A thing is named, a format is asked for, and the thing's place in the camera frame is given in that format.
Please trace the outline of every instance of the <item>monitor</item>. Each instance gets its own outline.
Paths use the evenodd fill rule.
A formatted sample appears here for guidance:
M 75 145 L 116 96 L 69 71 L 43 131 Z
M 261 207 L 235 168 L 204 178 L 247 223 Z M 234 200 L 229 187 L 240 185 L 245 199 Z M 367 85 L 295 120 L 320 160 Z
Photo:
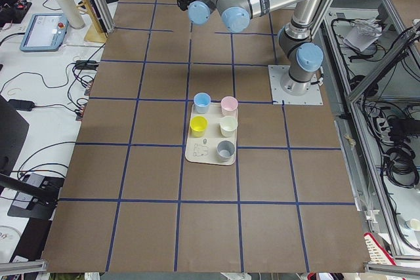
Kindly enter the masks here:
M 55 209 L 63 178 L 29 173 L 20 180 L 10 177 L 28 135 L 29 124 L 0 96 L 0 193 L 16 190 L 9 216 L 48 220 Z
M 26 120 L 0 96 L 0 173 L 11 174 L 28 130 Z

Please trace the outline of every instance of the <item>cup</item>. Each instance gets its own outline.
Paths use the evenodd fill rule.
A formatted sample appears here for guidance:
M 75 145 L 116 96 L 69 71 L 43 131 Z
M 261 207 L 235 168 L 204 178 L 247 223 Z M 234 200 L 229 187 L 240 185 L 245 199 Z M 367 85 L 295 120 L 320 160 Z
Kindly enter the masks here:
M 409 219 L 405 222 L 406 228 L 413 231 L 420 231 L 420 220 L 418 219 Z
M 235 145 L 230 141 L 223 140 L 217 145 L 217 156 L 219 160 L 226 162 L 235 154 Z
M 199 114 L 205 114 L 210 108 L 210 96 L 207 93 L 201 92 L 194 96 L 194 105 Z
M 225 96 L 220 103 L 223 116 L 235 116 L 238 108 L 238 100 L 233 96 Z
M 224 116 L 220 120 L 220 131 L 225 137 L 233 137 L 238 127 L 238 120 L 233 116 Z
M 206 118 L 203 116 L 195 116 L 193 119 L 191 119 L 190 128 L 192 136 L 196 138 L 204 136 L 208 124 L 209 123 L 207 122 Z

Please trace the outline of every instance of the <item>light blue joint cap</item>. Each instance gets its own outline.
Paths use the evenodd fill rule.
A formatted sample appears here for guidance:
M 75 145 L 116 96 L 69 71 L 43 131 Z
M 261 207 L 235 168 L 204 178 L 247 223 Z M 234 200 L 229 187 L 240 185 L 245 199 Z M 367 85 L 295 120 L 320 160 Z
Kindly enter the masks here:
M 199 26 L 207 23 L 210 19 L 210 8 L 202 1 L 194 1 L 188 6 L 190 21 Z
M 239 33 L 249 25 L 249 13 L 241 7 L 227 8 L 222 13 L 222 21 L 229 31 Z
M 282 37 L 282 33 L 283 33 L 284 28 L 285 28 L 285 26 L 284 26 L 284 27 L 282 27 L 282 28 L 280 29 L 280 31 L 277 33 L 277 39 L 278 39 L 278 40 L 280 40 L 280 38 Z
M 314 43 L 302 44 L 296 52 L 297 63 L 307 72 L 320 69 L 324 54 Z

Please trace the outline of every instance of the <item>tray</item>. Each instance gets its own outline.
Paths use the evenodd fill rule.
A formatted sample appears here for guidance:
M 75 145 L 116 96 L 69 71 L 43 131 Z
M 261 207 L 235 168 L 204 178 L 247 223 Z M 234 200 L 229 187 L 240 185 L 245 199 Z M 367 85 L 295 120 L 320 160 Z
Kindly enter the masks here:
M 209 124 L 204 136 L 196 138 L 191 135 L 191 128 L 188 124 L 188 137 L 186 140 L 185 158 L 189 162 L 194 163 L 205 163 L 205 164 L 216 164 L 216 165 L 232 165 L 236 160 L 235 154 L 227 161 L 221 161 L 217 156 L 217 144 L 223 140 L 231 141 L 236 147 L 236 135 L 231 137 L 224 137 L 221 132 L 219 122 L 222 115 L 222 108 L 220 103 L 211 103 L 209 111 L 206 114 L 197 113 L 194 105 L 191 109 L 191 119 L 195 116 L 203 116 L 208 120 Z

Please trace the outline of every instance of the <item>yellow cup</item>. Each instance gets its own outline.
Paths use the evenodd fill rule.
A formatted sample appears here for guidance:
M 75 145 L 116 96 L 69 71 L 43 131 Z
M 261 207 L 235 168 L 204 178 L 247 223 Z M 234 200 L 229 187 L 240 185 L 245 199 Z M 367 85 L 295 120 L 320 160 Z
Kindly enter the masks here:
M 192 136 L 197 138 L 204 136 L 208 124 L 209 123 L 207 122 L 206 118 L 203 116 L 195 116 L 193 119 L 191 119 L 190 128 Z

